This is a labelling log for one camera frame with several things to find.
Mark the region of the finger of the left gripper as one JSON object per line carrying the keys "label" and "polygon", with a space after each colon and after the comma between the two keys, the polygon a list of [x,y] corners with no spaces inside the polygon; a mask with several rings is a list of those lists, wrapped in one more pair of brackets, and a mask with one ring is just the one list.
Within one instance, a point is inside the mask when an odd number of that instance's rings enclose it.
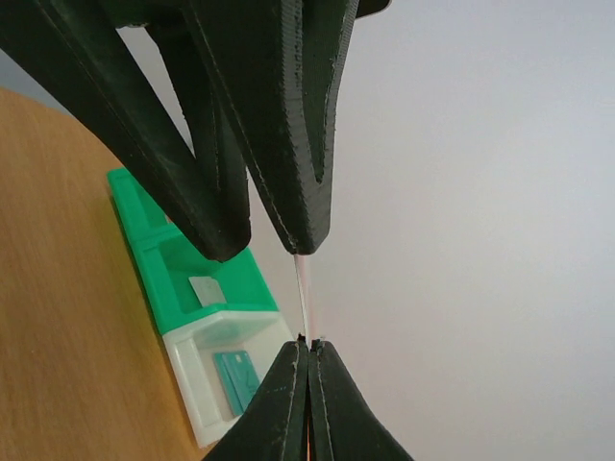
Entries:
{"label": "finger of the left gripper", "polygon": [[336,105],[357,19],[386,1],[188,1],[184,19],[291,254],[329,234]]}
{"label": "finger of the left gripper", "polygon": [[1,48],[95,134],[206,258],[251,238],[249,209],[206,182],[158,96],[96,1],[4,1]]}

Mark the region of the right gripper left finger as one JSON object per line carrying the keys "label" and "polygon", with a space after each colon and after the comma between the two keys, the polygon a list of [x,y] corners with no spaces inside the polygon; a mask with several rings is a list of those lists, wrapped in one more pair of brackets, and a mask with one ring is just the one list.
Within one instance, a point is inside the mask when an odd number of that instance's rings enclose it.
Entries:
{"label": "right gripper left finger", "polygon": [[283,343],[246,411],[206,455],[208,460],[308,458],[308,346]]}

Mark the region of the white card red circles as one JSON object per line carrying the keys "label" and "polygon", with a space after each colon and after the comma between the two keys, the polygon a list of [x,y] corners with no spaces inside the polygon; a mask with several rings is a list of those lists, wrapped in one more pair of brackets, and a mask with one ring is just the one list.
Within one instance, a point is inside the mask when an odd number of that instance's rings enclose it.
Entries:
{"label": "white card red circles", "polygon": [[304,336],[310,344],[317,338],[317,322],[315,319],[316,310],[313,302],[309,256],[294,255],[293,258],[299,289]]}

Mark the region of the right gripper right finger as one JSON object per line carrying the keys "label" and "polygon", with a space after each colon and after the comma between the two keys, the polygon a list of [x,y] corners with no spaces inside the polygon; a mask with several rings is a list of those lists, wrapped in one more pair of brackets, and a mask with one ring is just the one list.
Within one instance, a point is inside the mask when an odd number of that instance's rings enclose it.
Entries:
{"label": "right gripper right finger", "polygon": [[329,341],[315,340],[308,355],[309,454],[312,460],[409,460],[371,411]]}

